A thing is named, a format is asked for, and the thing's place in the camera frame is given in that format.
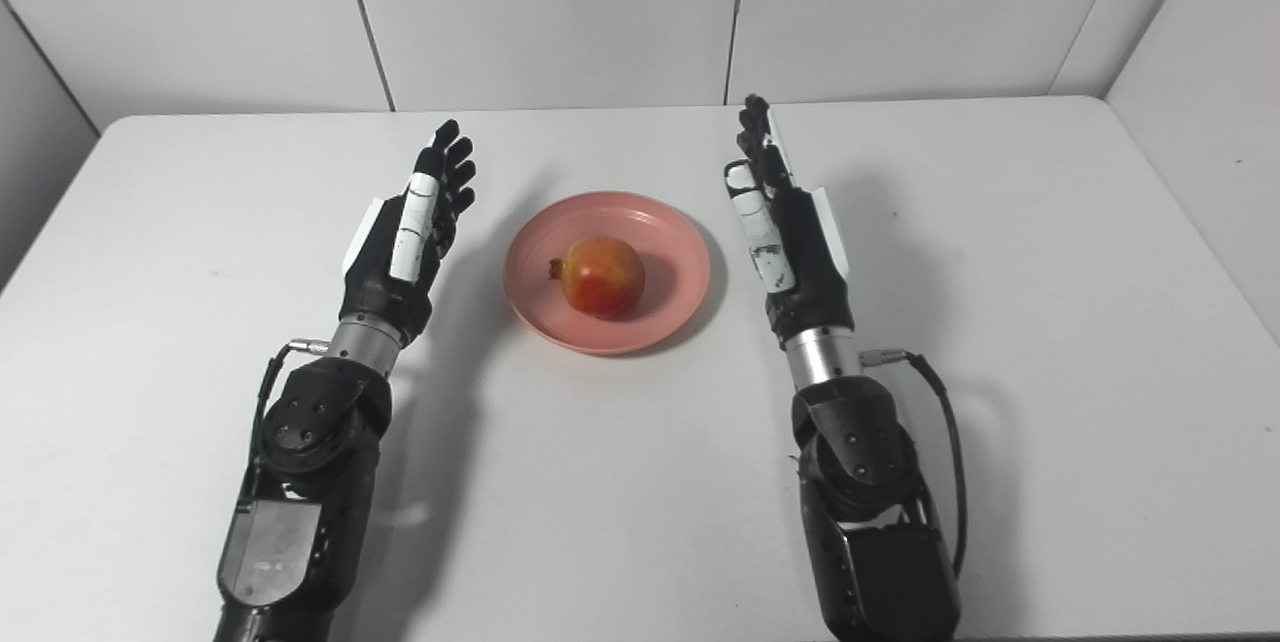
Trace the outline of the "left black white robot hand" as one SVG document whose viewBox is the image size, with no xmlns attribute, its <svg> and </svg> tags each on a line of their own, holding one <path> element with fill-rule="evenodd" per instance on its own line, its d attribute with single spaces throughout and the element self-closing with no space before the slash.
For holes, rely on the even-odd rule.
<svg viewBox="0 0 1280 642">
<path fill-rule="evenodd" d="M 401 347 L 421 335 L 442 260 L 476 200 L 472 151 L 460 123 L 448 119 L 420 150 L 403 191 L 371 201 L 344 258 L 340 318 L 379 318 Z"/>
</svg>

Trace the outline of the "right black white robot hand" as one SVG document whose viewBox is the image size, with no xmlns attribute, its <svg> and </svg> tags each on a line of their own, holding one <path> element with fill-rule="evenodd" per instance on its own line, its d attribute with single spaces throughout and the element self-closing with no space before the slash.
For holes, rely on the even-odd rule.
<svg viewBox="0 0 1280 642">
<path fill-rule="evenodd" d="M 724 168 L 724 191 L 765 288 L 765 318 L 781 347 L 809 329 L 854 327 L 847 262 L 829 240 L 817 191 L 795 180 L 771 104 L 748 95 L 739 113 L 741 159 Z"/>
</svg>

